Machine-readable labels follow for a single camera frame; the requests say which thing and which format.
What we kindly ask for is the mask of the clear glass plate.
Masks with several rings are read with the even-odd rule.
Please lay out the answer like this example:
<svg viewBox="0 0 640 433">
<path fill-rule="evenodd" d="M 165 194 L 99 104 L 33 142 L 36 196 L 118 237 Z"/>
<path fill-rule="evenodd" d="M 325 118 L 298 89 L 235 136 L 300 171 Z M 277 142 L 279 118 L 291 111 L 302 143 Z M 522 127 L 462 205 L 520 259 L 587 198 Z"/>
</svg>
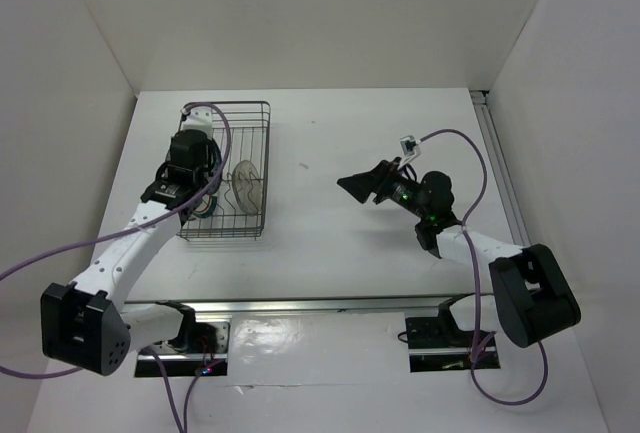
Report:
<svg viewBox="0 0 640 433">
<path fill-rule="evenodd" d="M 231 185 L 236 203 L 243 213 L 256 216 L 262 211 L 262 183 L 252 162 L 242 160 L 235 166 Z"/>
</svg>

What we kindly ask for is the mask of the white plate teal red rim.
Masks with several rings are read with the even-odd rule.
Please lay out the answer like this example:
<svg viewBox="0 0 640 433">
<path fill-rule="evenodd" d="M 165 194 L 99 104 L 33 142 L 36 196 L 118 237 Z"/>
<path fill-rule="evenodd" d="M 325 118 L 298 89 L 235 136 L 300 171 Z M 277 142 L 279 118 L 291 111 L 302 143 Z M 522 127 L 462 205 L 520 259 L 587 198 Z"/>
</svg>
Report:
<svg viewBox="0 0 640 433">
<path fill-rule="evenodd" d="M 200 206 L 198 206 L 192 213 L 192 216 L 197 219 L 210 218 L 217 207 L 217 197 L 209 195 L 203 198 Z"/>
</svg>

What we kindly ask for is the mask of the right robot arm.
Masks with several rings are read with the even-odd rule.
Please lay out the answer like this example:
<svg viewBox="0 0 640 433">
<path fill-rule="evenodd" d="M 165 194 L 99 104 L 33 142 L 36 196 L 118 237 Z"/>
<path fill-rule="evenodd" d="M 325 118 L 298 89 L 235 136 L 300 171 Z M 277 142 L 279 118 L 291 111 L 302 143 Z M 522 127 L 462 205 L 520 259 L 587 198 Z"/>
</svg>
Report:
<svg viewBox="0 0 640 433">
<path fill-rule="evenodd" d="M 418 219 L 414 230 L 432 256 L 468 266 L 491 283 L 480 300 L 480 329 L 529 347 L 579 324 L 582 312 L 551 249 L 499 241 L 473 231 L 453 213 L 448 175 L 430 171 L 418 181 L 403 175 L 399 160 L 337 180 L 361 204 L 389 200 Z"/>
</svg>

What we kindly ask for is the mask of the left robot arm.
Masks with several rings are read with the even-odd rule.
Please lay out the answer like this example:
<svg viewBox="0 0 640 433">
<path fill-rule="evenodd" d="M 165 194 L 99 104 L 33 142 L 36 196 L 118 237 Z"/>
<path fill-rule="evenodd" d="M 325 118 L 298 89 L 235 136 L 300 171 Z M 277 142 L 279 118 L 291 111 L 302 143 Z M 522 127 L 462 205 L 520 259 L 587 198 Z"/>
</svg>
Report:
<svg viewBox="0 0 640 433">
<path fill-rule="evenodd" d="M 196 343 L 195 312 L 164 300 L 136 311 L 124 304 L 142 273 L 189 219 L 215 160 L 206 133 L 187 129 L 141 196 L 132 232 L 113 241 L 69 284 L 53 283 L 40 299 L 42 349 L 55 359 L 109 376 L 125 356 L 163 341 L 184 352 Z"/>
</svg>

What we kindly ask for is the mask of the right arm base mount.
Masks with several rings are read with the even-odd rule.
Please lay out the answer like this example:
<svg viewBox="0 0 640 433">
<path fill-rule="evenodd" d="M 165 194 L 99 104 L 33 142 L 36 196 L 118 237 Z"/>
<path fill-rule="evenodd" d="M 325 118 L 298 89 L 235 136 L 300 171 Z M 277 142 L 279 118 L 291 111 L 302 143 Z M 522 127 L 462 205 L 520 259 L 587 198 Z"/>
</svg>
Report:
<svg viewBox="0 0 640 433">
<path fill-rule="evenodd" d="M 397 339 L 408 347 L 412 373 L 470 370 L 473 326 L 461 330 L 450 307 L 469 295 L 457 295 L 442 302 L 435 316 L 405 319 L 405 330 Z"/>
</svg>

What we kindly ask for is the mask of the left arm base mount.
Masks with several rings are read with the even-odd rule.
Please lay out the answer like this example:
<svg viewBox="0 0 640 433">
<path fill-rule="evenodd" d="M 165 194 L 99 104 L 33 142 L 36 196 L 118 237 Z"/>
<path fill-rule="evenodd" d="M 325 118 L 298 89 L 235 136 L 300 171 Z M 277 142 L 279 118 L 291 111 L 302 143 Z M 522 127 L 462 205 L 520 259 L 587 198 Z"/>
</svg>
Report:
<svg viewBox="0 0 640 433">
<path fill-rule="evenodd" d="M 199 319 L 194 308 L 174 301 L 128 305 L 122 318 L 136 354 L 136 378 L 227 374 L 229 322 Z"/>
</svg>

